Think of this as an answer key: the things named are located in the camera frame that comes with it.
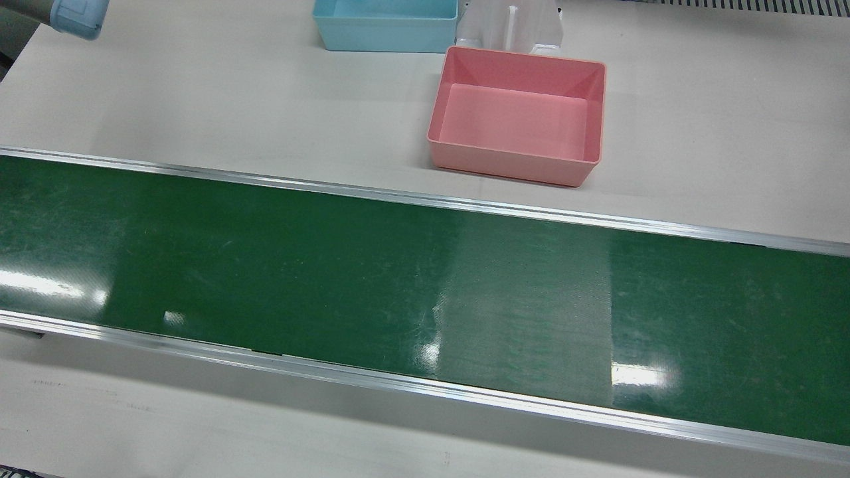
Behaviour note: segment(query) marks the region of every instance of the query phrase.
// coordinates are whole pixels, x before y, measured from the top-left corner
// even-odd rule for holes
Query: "white table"
[[[0,144],[850,242],[850,23],[565,0],[564,54],[609,67],[578,189],[441,171],[441,54],[327,52],[309,0],[114,0],[87,43],[40,28]]]

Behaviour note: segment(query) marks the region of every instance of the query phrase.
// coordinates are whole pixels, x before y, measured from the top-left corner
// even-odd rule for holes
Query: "conveyor belt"
[[[0,156],[0,309],[850,445],[850,259]]]

